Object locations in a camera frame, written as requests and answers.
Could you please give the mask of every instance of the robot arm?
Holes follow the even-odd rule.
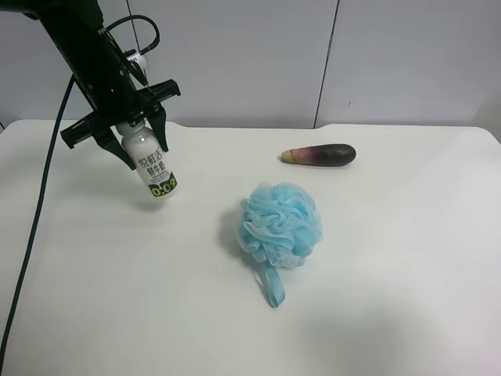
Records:
[[[143,85],[147,80],[103,27],[96,0],[0,0],[0,10],[40,20],[94,110],[61,132],[70,148],[92,136],[104,150],[134,169],[110,127],[123,122],[134,126],[147,118],[162,149],[168,151],[166,115],[160,102],[181,95],[178,85],[168,80],[146,89],[135,88],[130,74]]]

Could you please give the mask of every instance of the white table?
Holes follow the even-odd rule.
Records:
[[[52,121],[0,136],[5,325]],[[178,194],[157,208],[92,140],[59,138],[3,376],[499,375],[501,145],[479,128],[168,124]],[[346,168],[283,150],[349,143]],[[325,240],[270,308],[232,235],[261,181],[303,186]]]

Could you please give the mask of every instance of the bottle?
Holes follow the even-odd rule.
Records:
[[[139,122],[135,127],[128,123],[117,125],[123,136],[122,146],[134,161],[142,182],[155,198],[169,198],[175,194],[178,182],[168,169],[165,153],[153,131]]]

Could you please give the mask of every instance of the black cable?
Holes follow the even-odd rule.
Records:
[[[129,3],[129,0],[125,0],[125,2],[127,3],[128,15],[132,16],[131,4]],[[135,31],[134,20],[131,20],[131,25],[132,25],[132,32],[134,33],[135,45],[138,48],[138,51],[141,51],[141,47],[139,47],[138,33],[136,33]]]
[[[61,124],[61,119],[63,118],[64,108],[70,97],[71,88],[75,82],[75,77],[71,76],[70,82],[64,93],[63,102],[57,113],[56,123],[54,124],[54,130],[52,131],[52,137],[50,139],[49,150],[47,151],[47,158],[45,159],[44,171],[41,175],[40,184],[40,194],[38,195],[37,208],[34,213],[33,223],[31,225],[30,238],[28,239],[28,246],[26,248],[26,253],[24,254],[23,265],[21,266],[21,271],[19,277],[17,278],[16,290],[14,291],[13,302],[10,306],[9,317],[7,318],[7,324],[5,324],[5,331],[2,337],[2,347],[0,348],[0,374],[2,374],[3,362],[5,359],[5,351],[7,350],[7,341],[9,340],[10,329],[13,325],[14,315],[16,314],[17,303],[19,301],[19,296],[21,293],[21,288],[23,287],[24,276],[26,275],[26,270],[28,263],[30,261],[31,249],[33,248],[34,237],[37,233],[38,220],[40,219],[41,206],[44,203],[45,187],[47,186],[47,178],[49,177],[50,162],[52,161],[52,155],[54,154],[54,146],[56,145],[57,133],[59,131],[59,125]]]
[[[111,46],[114,48],[115,53],[118,55],[118,58],[120,59],[121,63],[124,64],[125,69],[127,69],[127,71],[130,74],[132,74],[135,77],[135,79],[139,81],[141,85],[143,86],[148,85],[148,80],[146,79],[146,76],[142,73],[141,67],[135,61],[129,61],[129,59],[125,57],[117,41],[115,41],[115,38],[113,38],[113,35],[111,35],[109,31],[106,32],[106,36],[109,38]]]
[[[313,121],[313,129],[316,129],[316,121],[319,118],[320,103],[322,102],[322,94],[323,94],[323,85],[326,82],[327,68],[329,67],[329,58],[330,58],[330,53],[331,53],[331,49],[332,49],[332,44],[334,41],[334,31],[336,30],[337,14],[339,12],[340,4],[341,4],[341,0],[337,0],[336,12],[334,13],[334,21],[332,23],[332,31],[330,32],[329,46],[327,47],[326,64],[323,67],[322,84],[320,85],[319,101],[316,104],[316,112],[315,112],[315,120]]]
[[[152,49],[154,49],[155,47],[157,47],[160,43],[160,30],[158,30],[158,26],[153,22],[153,20],[151,18],[146,17],[146,16],[142,16],[140,14],[133,14],[131,16],[126,16],[124,18],[120,18],[119,20],[116,20],[111,25],[106,27],[106,31],[112,31],[118,25],[122,25],[122,24],[124,24],[128,21],[132,21],[132,20],[145,20],[155,30],[155,39],[153,40],[153,42],[151,42],[147,47],[145,47],[144,49],[139,51],[139,53],[141,55],[144,55],[145,53],[147,53],[147,52],[151,51]]]

